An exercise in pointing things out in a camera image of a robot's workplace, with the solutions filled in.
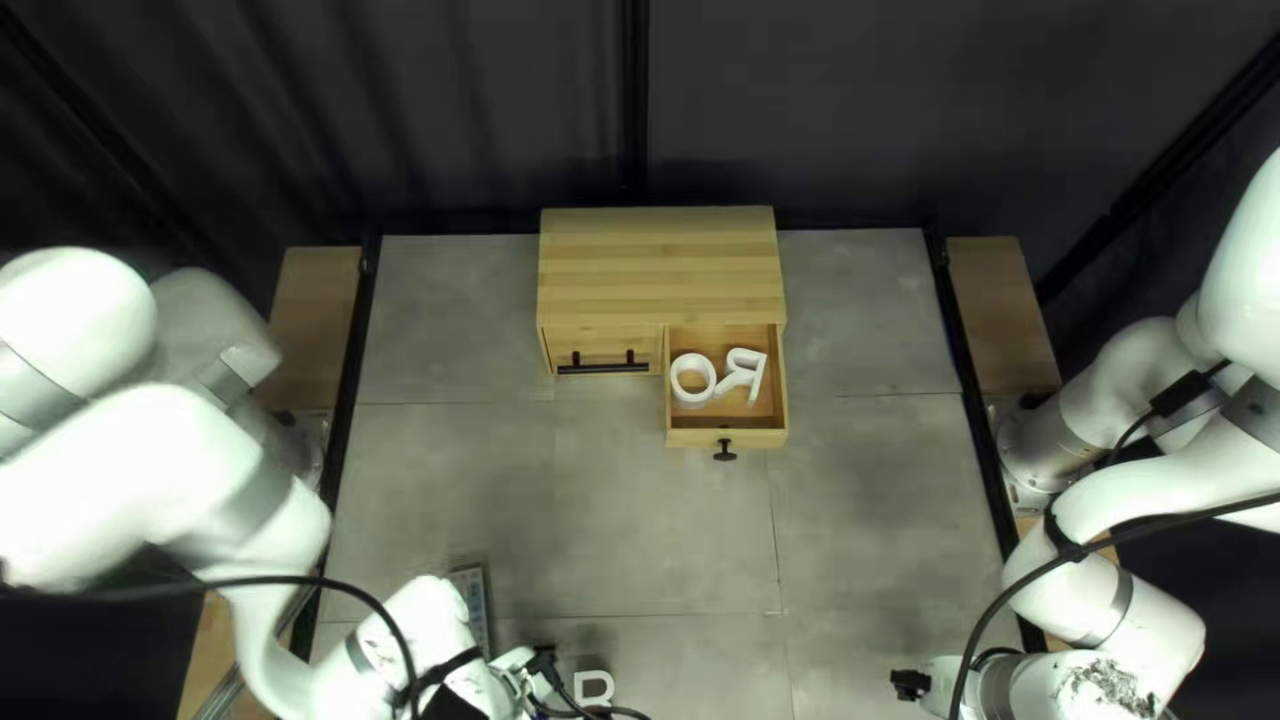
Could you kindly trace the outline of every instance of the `black curtain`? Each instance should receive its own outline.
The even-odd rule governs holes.
[[[175,251],[174,261],[212,265],[261,310],[292,245],[351,242],[369,228],[531,229],[543,206],[621,197],[617,3],[8,5],[15,32],[65,76],[69,88],[54,94],[82,95],[83,113],[118,133],[110,150],[155,181],[125,200],[172,206],[204,233],[206,255],[221,251]],[[33,111],[6,120],[40,133],[49,119]],[[37,164],[59,173],[74,161]],[[132,182],[104,177],[84,195],[129,195],[115,186]],[[84,240],[145,234],[83,204],[55,210],[69,219],[44,218],[29,242],[60,242],[49,228],[68,225]]]
[[[141,202],[189,220],[180,260],[260,307],[291,245],[614,202],[936,214],[1020,236],[1039,277],[1280,29],[1267,0],[6,5],[152,176]]]

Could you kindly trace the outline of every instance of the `closed drawer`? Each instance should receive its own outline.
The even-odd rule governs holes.
[[[782,331],[776,324],[750,325],[672,325],[664,337],[663,377],[667,388],[667,447],[718,450],[722,438],[730,450],[782,447],[787,441],[786,364],[782,359]],[[764,378],[755,404],[749,405],[749,388],[736,387],[713,397],[704,407],[681,407],[671,396],[671,361],[686,352],[698,352],[724,377],[724,356],[732,347],[764,352]],[[694,391],[691,383],[681,382]]]
[[[662,372],[662,325],[547,325],[541,333],[552,373],[567,374],[559,369],[573,365],[575,352],[579,366],[586,370],[600,366],[616,370],[628,363],[627,351],[631,351],[630,363],[648,364],[644,370],[631,370],[632,374]]]

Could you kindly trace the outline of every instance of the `wooden board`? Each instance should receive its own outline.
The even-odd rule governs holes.
[[[1018,238],[952,237],[947,251],[982,391],[1057,389],[1062,379]]]
[[[786,323],[773,209],[543,210],[538,324]]]
[[[268,323],[284,363],[253,391],[264,407],[323,410],[337,402],[360,284],[360,247],[291,247],[285,252]]]

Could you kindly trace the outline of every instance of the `black metal frame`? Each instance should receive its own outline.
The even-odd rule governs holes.
[[[924,245],[928,249],[929,265],[933,269],[933,287],[938,295],[938,307],[942,310],[942,328],[947,336],[947,347],[951,350],[951,363],[960,379],[960,396],[964,402],[965,419],[969,420],[973,451],[978,457],[978,470],[987,493],[991,521],[996,527],[996,542],[1000,544],[1001,556],[1009,559],[1009,553],[1018,546],[1018,527],[1014,524],[1009,496],[1005,495],[1000,452],[991,432],[991,423],[987,421],[982,388],[978,384],[978,372],[973,365],[973,354],[969,352],[969,341],[965,337],[964,319],[960,316],[955,286],[951,284],[951,256],[947,252],[947,241],[938,232],[937,223],[933,220],[924,223]],[[1023,650],[1027,652],[1044,652],[1047,650],[1044,633],[1036,625],[1018,618],[1018,630],[1023,637]]]
[[[351,314],[351,331],[347,334],[347,350],[343,354],[342,378],[338,380],[338,400],[334,404],[333,419],[329,424],[329,445],[325,446],[324,470],[320,474],[317,493],[330,512],[338,509],[338,489],[342,484],[342,470],[347,460],[347,445],[351,441],[351,420],[356,413],[356,393],[360,389],[360,372],[365,360],[365,341],[369,338],[369,319],[374,310],[374,284],[378,281],[378,260],[381,255],[383,236],[380,232],[366,234],[361,241],[360,279],[356,286],[356,305]],[[326,547],[316,562],[316,574],[324,575],[329,560]],[[302,607],[293,623],[289,637],[289,651],[302,660],[310,661],[311,644],[315,641],[316,621],[320,618],[320,593]]]

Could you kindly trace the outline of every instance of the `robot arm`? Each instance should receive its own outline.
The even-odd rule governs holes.
[[[156,322],[142,278],[104,252],[54,247],[0,268],[0,459],[133,370]]]
[[[315,493],[232,419],[173,386],[134,387],[74,414],[0,465],[0,498],[4,582],[46,592],[82,588],[142,543],[168,550],[204,580],[303,575],[329,536]],[[392,712],[390,691],[408,674],[376,616],[314,669],[275,639],[293,587],[220,592],[232,603],[241,673],[273,712],[287,720]],[[445,580],[419,578],[387,607],[413,650],[415,676],[475,644],[466,606]],[[532,656],[520,648],[493,667],[470,660],[443,684],[477,717],[525,717],[513,673]],[[422,703],[439,692],[424,692]]]
[[[1164,446],[1161,457],[1105,468],[1071,484],[1070,473],[1114,443],[1155,393],[1222,357],[1238,369],[1225,383],[1234,395],[1220,413],[1197,413],[1193,432]],[[1248,375],[1254,377],[1244,382]],[[1249,184],[1201,291],[1178,319],[1125,328],[1053,402],[1020,427],[1004,428],[1002,460],[1014,482],[1061,492],[1010,556],[1005,585],[1126,520],[1274,493],[1277,388],[1280,151]],[[1222,519],[1277,532],[1276,507]],[[963,676],[961,716],[970,720],[1155,719],[1204,647],[1203,621],[1189,607],[1097,555],[1050,571],[1010,605],[1078,650],[1000,657],[974,671],[956,657],[934,659],[928,682],[911,679],[925,710],[948,716],[955,678]]]

